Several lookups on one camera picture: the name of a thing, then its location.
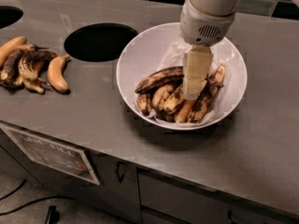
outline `sink hole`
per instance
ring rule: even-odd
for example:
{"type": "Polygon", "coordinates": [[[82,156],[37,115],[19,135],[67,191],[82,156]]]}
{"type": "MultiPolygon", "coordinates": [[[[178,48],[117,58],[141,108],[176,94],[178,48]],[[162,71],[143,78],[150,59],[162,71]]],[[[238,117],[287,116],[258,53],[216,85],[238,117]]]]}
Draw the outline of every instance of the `sink hole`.
{"type": "Polygon", "coordinates": [[[118,23],[97,23],[82,27],[67,37],[65,51],[85,62],[118,59],[125,46],[138,32],[118,23]]]}
{"type": "Polygon", "coordinates": [[[15,23],[22,15],[22,10],[17,7],[0,6],[0,29],[15,23]]]}

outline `black cable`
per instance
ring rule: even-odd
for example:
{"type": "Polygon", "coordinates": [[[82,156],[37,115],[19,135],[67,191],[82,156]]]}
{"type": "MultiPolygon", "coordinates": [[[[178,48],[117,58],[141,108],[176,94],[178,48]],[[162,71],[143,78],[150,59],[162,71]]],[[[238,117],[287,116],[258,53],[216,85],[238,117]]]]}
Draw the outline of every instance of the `black cable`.
{"type": "Polygon", "coordinates": [[[70,198],[70,197],[67,197],[67,196],[49,196],[49,197],[44,197],[44,198],[33,200],[33,201],[29,202],[29,203],[25,203],[25,204],[23,204],[23,205],[15,208],[15,209],[12,209],[10,211],[4,212],[4,213],[0,213],[0,216],[4,216],[4,215],[8,215],[8,214],[14,213],[16,211],[19,211],[19,210],[23,209],[24,207],[26,207],[28,205],[31,205],[31,204],[34,204],[34,203],[39,203],[39,202],[45,201],[47,199],[70,199],[70,200],[74,200],[73,198],[70,198]]]}
{"type": "Polygon", "coordinates": [[[14,190],[12,190],[10,193],[4,195],[3,197],[0,198],[1,200],[4,200],[5,198],[9,197],[11,194],[15,193],[17,190],[19,190],[24,184],[26,183],[26,180],[23,179],[23,181],[19,184],[18,187],[16,187],[14,190]]]}

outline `countertop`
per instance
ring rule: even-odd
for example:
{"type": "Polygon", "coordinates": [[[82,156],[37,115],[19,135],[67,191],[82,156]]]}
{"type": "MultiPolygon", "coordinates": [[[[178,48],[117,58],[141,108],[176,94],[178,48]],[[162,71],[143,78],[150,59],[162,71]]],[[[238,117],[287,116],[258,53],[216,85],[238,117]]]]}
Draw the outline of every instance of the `countertop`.
{"type": "MultiPolygon", "coordinates": [[[[64,54],[78,28],[117,22],[139,33],[179,21],[181,6],[141,0],[0,0],[23,10],[0,30],[0,43],[28,41],[64,54]]],[[[0,120],[131,161],[166,175],[299,217],[299,22],[236,14],[226,36],[248,69],[248,86],[225,120],[195,132],[173,132],[138,118],[122,100],[117,60],[72,58],[69,95],[0,89],[0,120]]]]}

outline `gray cabinet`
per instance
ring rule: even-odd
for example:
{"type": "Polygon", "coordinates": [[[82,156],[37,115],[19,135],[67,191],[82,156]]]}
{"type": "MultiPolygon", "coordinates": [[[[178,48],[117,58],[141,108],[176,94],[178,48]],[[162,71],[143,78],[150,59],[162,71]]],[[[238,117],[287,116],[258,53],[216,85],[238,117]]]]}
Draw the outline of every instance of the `gray cabinet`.
{"type": "Polygon", "coordinates": [[[154,173],[138,173],[143,224],[283,224],[299,223],[211,190],[154,173]]]}
{"type": "Polygon", "coordinates": [[[3,148],[7,142],[9,142],[9,139],[0,129],[0,172],[20,179],[26,179],[35,186],[41,186],[40,183],[3,148]]]}
{"type": "MultiPolygon", "coordinates": [[[[212,189],[191,186],[184,180],[157,175],[140,169],[134,163],[86,149],[84,154],[100,181],[100,185],[97,185],[30,160],[16,143],[2,132],[0,134],[1,166],[9,167],[12,175],[29,178],[47,189],[73,197],[133,223],[291,224],[299,222],[282,215],[274,214],[272,217],[264,215],[258,211],[261,208],[240,206],[236,204],[240,201],[236,202],[227,196],[223,198],[212,189]]],[[[57,140],[56,142],[76,147],[66,142],[57,140]]]]}
{"type": "MultiPolygon", "coordinates": [[[[137,175],[135,166],[132,164],[105,154],[84,150],[87,160],[100,180],[100,185],[97,185],[31,161],[9,139],[2,145],[45,188],[73,197],[80,202],[105,210],[133,223],[141,223],[137,175]]],[[[40,158],[47,159],[47,154],[40,158]]]]}

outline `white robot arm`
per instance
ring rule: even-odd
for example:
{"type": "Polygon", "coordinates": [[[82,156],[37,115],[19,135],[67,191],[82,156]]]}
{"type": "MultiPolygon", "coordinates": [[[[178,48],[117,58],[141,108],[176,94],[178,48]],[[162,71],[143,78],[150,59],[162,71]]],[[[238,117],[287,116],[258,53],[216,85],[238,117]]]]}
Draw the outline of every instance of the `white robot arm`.
{"type": "MultiPolygon", "coordinates": [[[[189,44],[212,46],[220,42],[234,21],[241,0],[186,0],[180,29],[189,44]]],[[[299,6],[299,0],[292,0],[299,6]]]]}
{"type": "Polygon", "coordinates": [[[180,31],[185,42],[192,45],[184,66],[183,93],[186,100],[195,100],[205,87],[206,74],[213,60],[210,47],[225,37],[240,1],[185,0],[180,31]]]}

